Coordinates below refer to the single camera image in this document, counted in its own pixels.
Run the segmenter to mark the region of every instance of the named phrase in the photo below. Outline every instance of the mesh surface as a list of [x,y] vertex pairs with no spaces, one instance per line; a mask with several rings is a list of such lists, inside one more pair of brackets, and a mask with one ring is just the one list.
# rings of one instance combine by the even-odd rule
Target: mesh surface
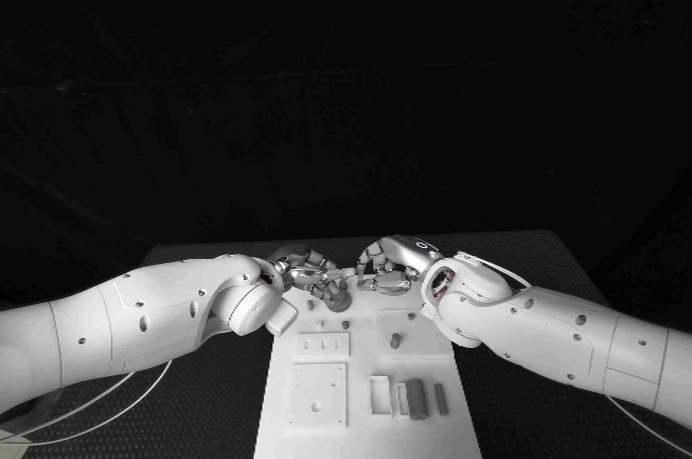
[[[606,304],[557,237],[549,231],[421,235],[448,256],[461,250],[516,272],[536,286]],[[154,248],[142,265],[236,253],[266,257],[302,243],[340,267],[353,266],[377,237],[194,244]],[[214,336],[173,361],[157,388],[111,424],[62,444],[30,448],[28,458],[250,458],[255,448],[272,336]],[[461,383],[484,459],[686,457],[624,416],[604,396],[543,379],[503,361],[485,346],[454,346]],[[87,429],[135,400],[162,366],[137,373],[98,405],[30,437],[59,439]],[[119,379],[64,389],[53,417]],[[635,417],[681,447],[692,433],[631,404]]]

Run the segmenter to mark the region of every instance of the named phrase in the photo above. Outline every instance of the white board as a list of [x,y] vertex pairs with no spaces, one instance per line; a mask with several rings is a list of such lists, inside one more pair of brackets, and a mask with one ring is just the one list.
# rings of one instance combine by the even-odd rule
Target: white board
[[[359,291],[356,278],[348,279],[348,291],[353,304],[340,314],[333,313],[325,305],[314,300],[314,309],[308,311],[310,295],[291,289],[284,298],[298,309],[298,318],[281,337],[273,338],[266,388],[263,394],[262,415],[255,444],[255,459],[312,459],[360,458],[377,459],[477,459],[481,457],[471,417],[465,404],[464,391],[458,378],[451,343],[433,328],[432,322],[419,313],[422,299],[415,290],[400,296],[384,296],[370,291]],[[408,311],[415,311],[415,319],[408,320]],[[344,330],[341,322],[348,321]],[[397,352],[390,354],[386,338],[390,338],[390,327],[400,329],[400,345]],[[308,349],[299,352],[299,344],[305,347],[304,338],[298,334],[347,333],[347,350],[343,343],[334,343],[324,355],[312,351],[312,345],[321,349],[321,337],[311,336],[314,342]],[[409,340],[418,337],[419,345]],[[308,426],[294,427],[288,417],[294,414],[295,404],[301,404],[311,421],[320,417],[324,401],[315,394],[294,399],[295,364],[344,364],[346,384],[346,425],[331,427],[330,421],[320,425],[315,420]],[[310,373],[310,368],[298,367],[298,371]],[[314,381],[318,387],[331,387],[327,376],[318,378],[318,368],[314,371]],[[393,414],[389,417],[372,417],[370,376],[387,376],[389,393],[393,404]],[[302,381],[312,380],[301,376]],[[396,384],[410,379],[421,379],[425,386],[429,418],[413,421],[400,417],[397,405]],[[433,384],[444,387],[448,415],[441,416]],[[320,405],[320,411],[305,409],[307,405]]]

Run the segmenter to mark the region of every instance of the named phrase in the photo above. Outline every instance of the robotic hand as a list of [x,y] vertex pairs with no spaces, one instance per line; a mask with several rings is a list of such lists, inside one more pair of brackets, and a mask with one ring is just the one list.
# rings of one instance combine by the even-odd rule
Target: robotic hand
[[297,317],[281,298],[291,287],[346,310],[348,275],[354,269],[292,245],[268,260],[226,254],[142,267],[0,312],[0,413],[76,382],[165,363],[223,332],[243,336],[265,325],[279,336]]
[[[376,277],[363,280],[373,262]],[[511,289],[500,274],[524,286]],[[617,397],[692,428],[692,335],[599,304],[532,287],[483,259],[444,258],[423,240],[384,237],[363,251],[359,287],[389,295],[419,287],[422,314],[446,338],[481,343],[540,376]]]

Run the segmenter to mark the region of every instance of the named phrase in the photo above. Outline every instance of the black backdrop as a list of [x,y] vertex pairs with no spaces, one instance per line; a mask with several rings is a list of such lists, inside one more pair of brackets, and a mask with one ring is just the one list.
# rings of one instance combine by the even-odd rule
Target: black backdrop
[[249,2],[7,0],[2,301],[171,243],[547,228],[611,267],[689,187],[689,0]]

